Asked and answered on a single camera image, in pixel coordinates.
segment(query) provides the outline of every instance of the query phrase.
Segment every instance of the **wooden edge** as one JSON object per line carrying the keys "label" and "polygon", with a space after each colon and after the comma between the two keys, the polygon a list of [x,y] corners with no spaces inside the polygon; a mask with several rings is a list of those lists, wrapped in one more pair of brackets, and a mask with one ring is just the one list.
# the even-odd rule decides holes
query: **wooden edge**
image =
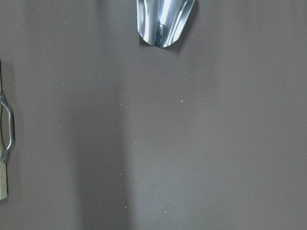
{"label": "wooden edge", "polygon": [[[0,92],[2,92],[1,62],[0,62]],[[2,114],[2,106],[0,109],[0,123],[1,123],[1,114]],[[3,146],[3,141],[2,141],[2,132],[0,128],[0,156],[3,155],[3,151],[4,151],[4,146]],[[0,162],[0,200],[3,200],[4,198],[6,198],[7,194],[8,194],[8,185],[7,185],[7,177],[6,177],[6,164]]]}

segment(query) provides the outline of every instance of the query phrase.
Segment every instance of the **gray surface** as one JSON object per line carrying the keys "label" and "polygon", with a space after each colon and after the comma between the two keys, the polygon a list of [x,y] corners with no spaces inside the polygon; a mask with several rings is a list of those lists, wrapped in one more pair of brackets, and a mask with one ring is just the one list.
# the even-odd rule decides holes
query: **gray surface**
{"label": "gray surface", "polygon": [[198,1],[167,49],[134,0],[0,5],[1,230],[307,229],[306,1]]}

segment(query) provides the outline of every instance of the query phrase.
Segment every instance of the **wire handle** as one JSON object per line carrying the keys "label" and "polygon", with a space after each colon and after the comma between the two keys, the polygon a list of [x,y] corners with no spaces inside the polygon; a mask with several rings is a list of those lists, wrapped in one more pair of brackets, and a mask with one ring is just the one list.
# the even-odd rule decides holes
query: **wire handle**
{"label": "wire handle", "polygon": [[11,107],[6,103],[5,96],[3,93],[0,93],[0,103],[3,107],[8,111],[9,114],[9,133],[10,133],[10,143],[8,147],[3,152],[3,156],[1,157],[1,163],[6,163],[8,161],[9,154],[13,148],[15,142],[15,129],[14,129],[14,115]]}

